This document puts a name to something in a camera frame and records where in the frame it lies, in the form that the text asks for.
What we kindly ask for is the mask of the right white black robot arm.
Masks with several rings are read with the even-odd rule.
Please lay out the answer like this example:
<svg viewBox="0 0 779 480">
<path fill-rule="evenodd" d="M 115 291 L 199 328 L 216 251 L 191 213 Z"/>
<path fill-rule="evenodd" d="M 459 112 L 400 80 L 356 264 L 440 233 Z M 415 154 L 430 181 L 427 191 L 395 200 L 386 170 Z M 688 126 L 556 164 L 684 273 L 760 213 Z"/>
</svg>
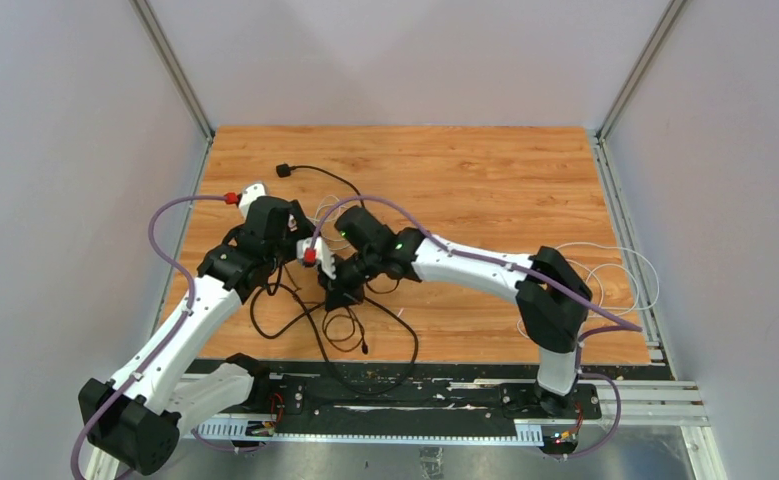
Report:
<svg viewBox="0 0 779 480">
<path fill-rule="evenodd" d="M 578 336 L 592 293 L 558 250 L 498 253 L 450 242 L 419 226 L 395 232 L 361 206 L 343 213 L 334 227 L 353 248 L 350 257 L 333 254 L 319 234 L 299 247 L 302 262 L 319 267 L 332 307 L 359 302 L 365 284 L 380 275 L 448 283 L 498 297 L 517 307 L 526 334 L 538 347 L 533 402 L 554 418 L 574 407 Z"/>
</svg>

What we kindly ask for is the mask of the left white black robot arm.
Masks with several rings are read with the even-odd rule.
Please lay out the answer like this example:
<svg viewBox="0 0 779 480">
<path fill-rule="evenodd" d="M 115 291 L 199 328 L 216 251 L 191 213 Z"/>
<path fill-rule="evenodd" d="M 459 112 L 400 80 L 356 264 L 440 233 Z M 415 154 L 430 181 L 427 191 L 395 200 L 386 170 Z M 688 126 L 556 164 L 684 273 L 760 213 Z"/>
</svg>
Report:
<svg viewBox="0 0 779 480">
<path fill-rule="evenodd" d="M 263 411 L 272 401 L 269 369 L 241 353 L 227 358 L 212 373 L 181 386 L 183 374 L 213 333 L 272 273 L 295 260 L 297 245 L 311 237 L 314 225 L 300 204 L 244 191 L 227 193 L 244 221 L 207 252 L 191 275 L 157 244 L 157 255 L 188 281 L 187 292 L 150 340 L 106 381 L 90 379 L 78 402 L 84 427 L 72 450 L 71 470 L 79 465 L 85 442 L 150 475 L 162 468 L 179 440 L 210 417 L 237 405 L 248 413 Z"/>
</svg>

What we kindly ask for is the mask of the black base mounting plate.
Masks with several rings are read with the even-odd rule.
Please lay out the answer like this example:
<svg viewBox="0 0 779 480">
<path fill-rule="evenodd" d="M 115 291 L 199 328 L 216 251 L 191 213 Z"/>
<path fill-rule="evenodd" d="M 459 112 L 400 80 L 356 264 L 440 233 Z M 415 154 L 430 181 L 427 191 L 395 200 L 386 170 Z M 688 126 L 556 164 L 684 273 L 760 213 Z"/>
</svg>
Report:
<svg viewBox="0 0 779 480">
<path fill-rule="evenodd" d="M 488 445 L 570 456 L 592 427 L 609 441 L 626 425 L 675 425 L 698 400 L 657 366 L 590 368 L 575 385 L 573 408 L 554 416 L 532 400 L 532 365 L 420 364 L 405 380 L 392 363 L 343 362 L 340 370 L 335 377 L 320 362 L 274 361 L 269 406 L 228 408 L 195 433 L 233 448 L 273 441 Z"/>
</svg>

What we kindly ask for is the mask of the aluminium frame rail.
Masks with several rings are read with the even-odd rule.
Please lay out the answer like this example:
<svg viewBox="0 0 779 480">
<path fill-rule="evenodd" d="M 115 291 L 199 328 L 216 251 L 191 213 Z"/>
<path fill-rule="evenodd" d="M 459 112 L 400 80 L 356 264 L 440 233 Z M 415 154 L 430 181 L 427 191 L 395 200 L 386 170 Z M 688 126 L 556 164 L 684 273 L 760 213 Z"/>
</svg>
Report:
<svg viewBox="0 0 779 480">
<path fill-rule="evenodd" d="M 89 441 L 133 472 L 163 469 L 181 439 L 240 454 L 274 442 L 513 447 L 560 462 L 597 458 L 632 440 L 676 429 L 697 479 L 726 471 L 697 387 L 690 382 L 614 381 L 582 375 L 562 407 L 547 406 L 528 378 L 490 368 L 425 372 L 388 391 L 351 391 L 303 365 L 252 376 L 227 364 L 187 374 L 164 392 L 110 395 L 92 382 L 80 395 L 86 418 L 105 408 Z"/>
</svg>

